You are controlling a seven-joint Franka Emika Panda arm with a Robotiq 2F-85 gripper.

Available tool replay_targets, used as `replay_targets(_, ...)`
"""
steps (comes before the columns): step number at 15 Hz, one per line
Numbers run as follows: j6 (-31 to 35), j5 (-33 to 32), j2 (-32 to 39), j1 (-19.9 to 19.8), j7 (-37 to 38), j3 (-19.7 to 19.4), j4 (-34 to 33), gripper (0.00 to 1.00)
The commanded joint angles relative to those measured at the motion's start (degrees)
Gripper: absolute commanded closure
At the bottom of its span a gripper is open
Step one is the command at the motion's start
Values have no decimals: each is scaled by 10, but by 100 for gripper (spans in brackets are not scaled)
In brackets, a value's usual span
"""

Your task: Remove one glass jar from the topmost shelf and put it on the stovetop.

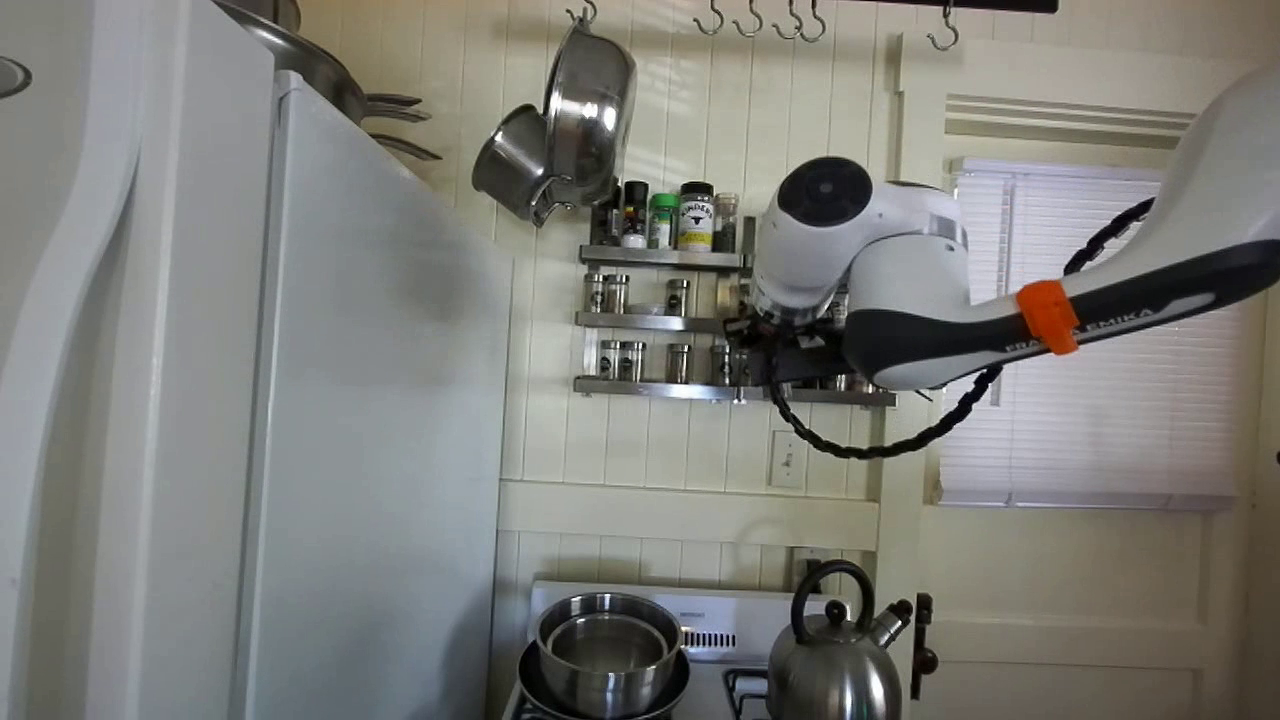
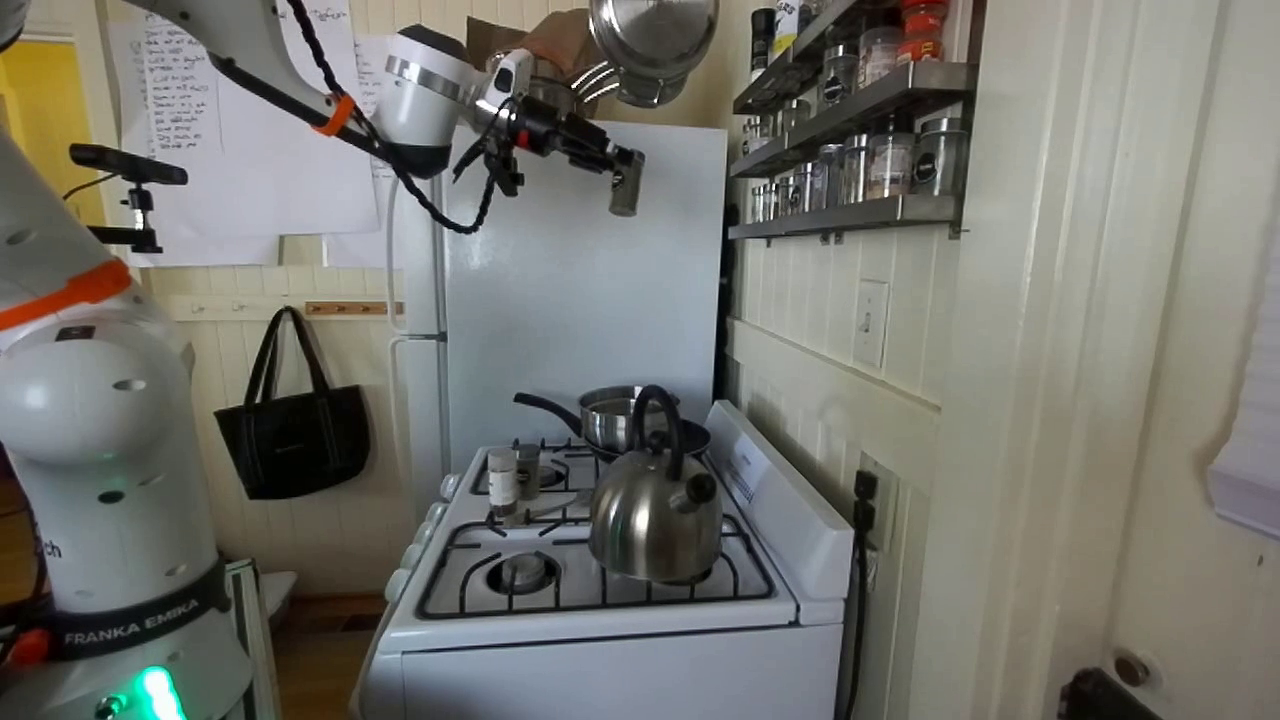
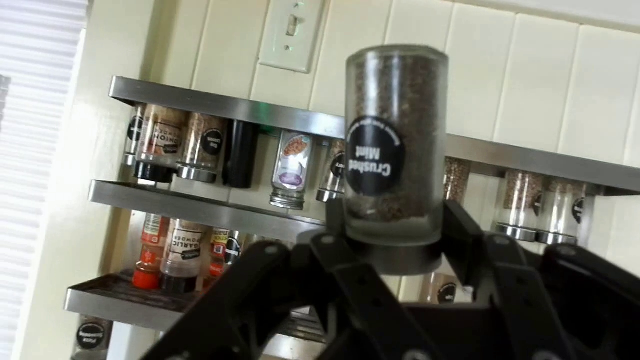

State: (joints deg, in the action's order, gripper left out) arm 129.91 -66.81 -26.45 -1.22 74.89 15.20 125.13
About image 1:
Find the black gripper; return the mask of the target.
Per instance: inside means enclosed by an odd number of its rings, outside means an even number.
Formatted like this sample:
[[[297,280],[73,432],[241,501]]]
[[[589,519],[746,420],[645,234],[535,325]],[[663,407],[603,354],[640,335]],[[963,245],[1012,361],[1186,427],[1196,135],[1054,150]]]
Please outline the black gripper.
[[[832,333],[800,333],[794,325],[731,321],[731,377],[751,386],[836,385],[851,370]]]

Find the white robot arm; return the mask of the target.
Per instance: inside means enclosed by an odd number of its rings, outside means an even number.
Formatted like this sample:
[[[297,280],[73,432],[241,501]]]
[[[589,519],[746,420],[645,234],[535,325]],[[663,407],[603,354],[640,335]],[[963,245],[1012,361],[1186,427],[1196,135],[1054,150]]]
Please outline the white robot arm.
[[[851,154],[809,154],[754,220],[754,353],[816,347],[781,377],[858,370],[880,386],[945,386],[994,363],[1238,303],[1280,280],[1280,72],[1224,86],[1179,135],[1149,210],[1069,272],[1012,245],[1002,283],[972,259],[963,196],[875,180]]]

